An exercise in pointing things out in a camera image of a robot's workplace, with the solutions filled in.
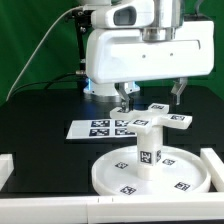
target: black table surface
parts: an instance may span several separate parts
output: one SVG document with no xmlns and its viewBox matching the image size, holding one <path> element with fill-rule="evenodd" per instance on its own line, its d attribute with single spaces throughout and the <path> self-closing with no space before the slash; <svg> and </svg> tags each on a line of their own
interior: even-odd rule
<svg viewBox="0 0 224 224">
<path fill-rule="evenodd" d="M 169 103 L 170 89 L 142 88 L 134 96 L 135 109 Z M 116 106 L 84 99 L 78 90 L 29 90 L 13 96 L 0 107 L 0 153 L 12 153 L 15 165 L 0 198 L 97 195 L 93 163 L 106 152 L 136 144 L 136 138 L 71 141 L 66 135 L 73 120 L 109 118 Z M 206 87 L 188 86 L 181 105 L 172 106 L 170 113 L 192 115 L 193 122 L 184 131 L 164 128 L 164 145 L 196 155 L 211 147 L 224 160 L 222 99 Z"/>
</svg>

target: white round base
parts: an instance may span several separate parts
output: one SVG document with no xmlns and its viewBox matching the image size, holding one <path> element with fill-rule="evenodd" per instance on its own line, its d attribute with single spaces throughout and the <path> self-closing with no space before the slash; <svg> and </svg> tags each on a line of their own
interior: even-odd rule
<svg viewBox="0 0 224 224">
<path fill-rule="evenodd" d="M 166 147 L 152 181 L 138 177 L 137 146 L 114 150 L 92 168 L 94 189 L 100 195 L 149 195 L 208 192 L 211 175 L 202 160 L 187 151 Z"/>
</svg>

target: white cable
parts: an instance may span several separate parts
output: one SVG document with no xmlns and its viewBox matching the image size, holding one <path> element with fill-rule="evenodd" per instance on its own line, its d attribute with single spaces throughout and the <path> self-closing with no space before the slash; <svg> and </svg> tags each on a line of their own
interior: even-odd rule
<svg viewBox="0 0 224 224">
<path fill-rule="evenodd" d="M 68 11 L 64 12 L 54 23 L 53 25 L 48 29 L 47 33 L 44 35 L 44 37 L 42 38 L 42 40 L 40 41 L 40 43 L 38 44 L 37 48 L 34 50 L 33 54 L 31 55 L 31 57 L 29 58 L 29 60 L 27 61 L 26 65 L 24 66 L 24 68 L 22 69 L 22 71 L 20 72 L 19 76 L 17 77 L 16 81 L 13 83 L 8 96 L 6 98 L 6 101 L 8 101 L 13 93 L 13 90 L 15 89 L 16 85 L 18 84 L 18 82 L 20 81 L 21 77 L 23 76 L 24 72 L 26 71 L 26 69 L 28 68 L 28 66 L 30 65 L 30 62 L 33 60 L 34 56 L 36 55 L 37 51 L 40 49 L 41 45 L 43 44 L 43 42 L 46 40 L 47 36 L 49 35 L 49 33 L 52 31 L 52 29 L 56 26 L 56 24 L 64 17 L 66 16 L 68 13 L 72 12 L 75 9 L 79 9 L 82 8 L 82 6 L 80 7 L 76 7 L 76 8 L 72 8 L 69 9 Z"/>
</svg>

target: printed marker sheet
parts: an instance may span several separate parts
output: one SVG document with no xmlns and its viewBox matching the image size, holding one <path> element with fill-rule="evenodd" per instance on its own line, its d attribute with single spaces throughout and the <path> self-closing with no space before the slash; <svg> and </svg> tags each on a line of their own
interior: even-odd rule
<svg viewBox="0 0 224 224">
<path fill-rule="evenodd" d="M 124 138 L 136 136 L 127 131 L 128 121 L 103 120 L 76 120 L 73 121 L 66 139 L 92 138 Z"/>
</svg>

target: green wall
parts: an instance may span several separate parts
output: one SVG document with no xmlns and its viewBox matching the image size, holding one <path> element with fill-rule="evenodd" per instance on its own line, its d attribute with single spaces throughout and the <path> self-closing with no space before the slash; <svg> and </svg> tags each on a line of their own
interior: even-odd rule
<svg viewBox="0 0 224 224">
<path fill-rule="evenodd" d="M 195 0 L 186 0 L 186 12 L 193 12 Z M 0 104 L 52 23 L 66 10 L 77 6 L 74 0 L 0 0 Z M 208 77 L 190 80 L 192 85 L 208 86 L 224 98 L 224 1 L 205 0 L 201 12 L 215 20 L 215 69 Z M 74 72 L 79 58 L 72 21 L 62 20 L 52 31 L 24 74 L 19 85 L 48 81 Z M 142 85 L 168 85 L 170 81 Z"/>
</svg>

